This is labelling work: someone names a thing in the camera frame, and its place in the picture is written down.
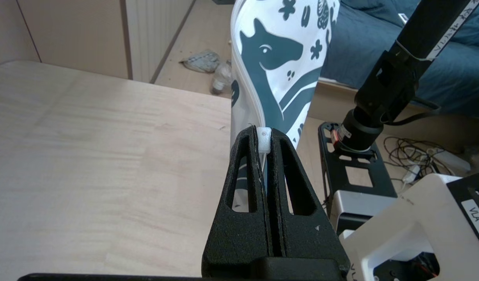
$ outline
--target red wire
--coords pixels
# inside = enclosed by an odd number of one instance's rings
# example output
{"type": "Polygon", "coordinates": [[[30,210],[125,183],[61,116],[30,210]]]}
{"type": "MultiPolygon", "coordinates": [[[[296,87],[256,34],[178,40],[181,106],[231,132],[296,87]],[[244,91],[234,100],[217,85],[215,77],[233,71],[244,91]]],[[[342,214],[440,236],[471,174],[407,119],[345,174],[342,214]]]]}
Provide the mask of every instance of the red wire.
{"type": "Polygon", "coordinates": [[[427,268],[425,268],[423,265],[420,265],[419,263],[416,263],[417,266],[419,266],[423,271],[425,271],[426,273],[428,274],[432,274],[434,277],[437,277],[437,274],[433,273],[433,272],[430,272],[429,270],[427,270],[427,268]]]}

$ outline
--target teal animal graphic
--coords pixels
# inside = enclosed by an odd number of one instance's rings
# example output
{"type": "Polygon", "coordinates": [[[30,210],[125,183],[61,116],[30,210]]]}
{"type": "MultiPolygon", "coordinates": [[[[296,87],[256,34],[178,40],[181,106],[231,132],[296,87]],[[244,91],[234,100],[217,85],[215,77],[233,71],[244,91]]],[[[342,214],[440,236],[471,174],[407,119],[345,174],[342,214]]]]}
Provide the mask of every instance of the teal animal graphic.
{"type": "Polygon", "coordinates": [[[329,10],[326,0],[318,0],[318,28],[325,29],[328,25],[329,10]]]}
{"type": "Polygon", "coordinates": [[[310,18],[310,6],[307,5],[303,8],[302,22],[300,23],[302,27],[307,27],[307,25],[309,25],[309,18],[310,18]]]}
{"type": "Polygon", "coordinates": [[[323,50],[323,46],[321,46],[321,43],[318,40],[316,40],[316,44],[310,48],[310,51],[312,55],[310,56],[311,59],[319,59],[319,53],[323,50]]]}
{"type": "Polygon", "coordinates": [[[238,81],[234,80],[231,83],[231,107],[234,106],[238,98],[240,97],[240,86],[238,85],[238,81]]]}
{"type": "Polygon", "coordinates": [[[283,19],[286,21],[290,14],[295,14],[295,0],[283,0],[283,7],[278,12],[283,13],[283,19]]]}
{"type": "Polygon", "coordinates": [[[278,103],[272,94],[266,71],[277,69],[291,60],[299,60],[303,45],[293,39],[266,31],[257,18],[254,20],[254,29],[255,33],[252,37],[247,37],[243,32],[239,34],[243,46],[241,58],[259,94],[266,126],[288,133],[302,108],[314,95],[314,87],[298,93],[299,90],[318,80],[321,67],[302,75],[278,103]]]}
{"type": "MultiPolygon", "coordinates": [[[[335,23],[336,23],[336,21],[333,20],[333,12],[334,12],[334,8],[331,7],[330,8],[330,26],[331,26],[332,31],[334,30],[335,23]]],[[[330,45],[330,30],[326,30],[326,45],[327,46],[330,45]]]]}
{"type": "Polygon", "coordinates": [[[288,81],[290,81],[295,76],[295,71],[294,72],[288,71],[286,76],[288,77],[288,81]]]}
{"type": "Polygon", "coordinates": [[[300,124],[299,128],[297,129],[298,136],[300,137],[302,135],[302,129],[303,129],[303,123],[300,124]]]}

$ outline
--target blue blanket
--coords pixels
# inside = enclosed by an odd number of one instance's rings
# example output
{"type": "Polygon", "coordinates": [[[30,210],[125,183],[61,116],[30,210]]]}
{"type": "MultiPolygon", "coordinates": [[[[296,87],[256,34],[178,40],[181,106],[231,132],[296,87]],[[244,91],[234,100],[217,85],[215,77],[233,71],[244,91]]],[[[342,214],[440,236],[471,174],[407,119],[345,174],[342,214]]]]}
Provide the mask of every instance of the blue blanket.
{"type": "MultiPolygon", "coordinates": [[[[391,11],[410,16],[416,7],[410,5],[408,11],[397,6],[391,9],[392,6],[363,5],[380,1],[383,0],[353,0],[352,5],[361,5],[360,9],[342,2],[322,77],[357,89],[362,86],[377,59],[389,50],[402,29],[399,17],[395,14],[395,19],[391,11]]],[[[417,96],[441,105],[444,113],[479,117],[479,39],[467,35],[473,28],[467,30],[468,33],[461,30],[425,72],[417,96]]]]}

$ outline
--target white cable tie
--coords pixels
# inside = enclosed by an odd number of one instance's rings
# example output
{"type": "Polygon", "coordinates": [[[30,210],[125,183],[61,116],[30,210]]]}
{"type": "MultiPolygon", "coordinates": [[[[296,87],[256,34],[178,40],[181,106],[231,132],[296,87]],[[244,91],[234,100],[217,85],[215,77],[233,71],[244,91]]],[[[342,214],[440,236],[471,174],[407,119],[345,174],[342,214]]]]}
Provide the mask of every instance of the white cable tie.
{"type": "Polygon", "coordinates": [[[410,57],[412,57],[413,59],[416,59],[416,60],[419,61],[419,62],[426,62],[426,61],[432,62],[434,59],[437,58],[437,56],[436,56],[436,57],[432,57],[432,58],[430,58],[430,59],[429,59],[429,58],[420,59],[419,57],[415,57],[412,53],[410,53],[407,48],[405,48],[404,46],[402,46],[402,44],[399,43],[399,41],[397,41],[397,39],[396,39],[396,43],[397,43],[397,45],[398,45],[399,47],[401,47],[401,49],[404,50],[410,57]]]}

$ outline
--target white bag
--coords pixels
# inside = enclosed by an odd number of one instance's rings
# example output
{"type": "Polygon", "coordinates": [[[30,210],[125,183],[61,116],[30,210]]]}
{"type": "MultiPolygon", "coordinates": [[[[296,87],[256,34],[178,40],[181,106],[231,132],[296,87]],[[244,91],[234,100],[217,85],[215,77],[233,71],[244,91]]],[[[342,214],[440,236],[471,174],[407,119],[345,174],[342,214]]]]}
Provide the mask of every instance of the white bag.
{"type": "Polygon", "coordinates": [[[338,0],[236,0],[231,145],[254,124],[297,146],[339,7],[338,0]]]}

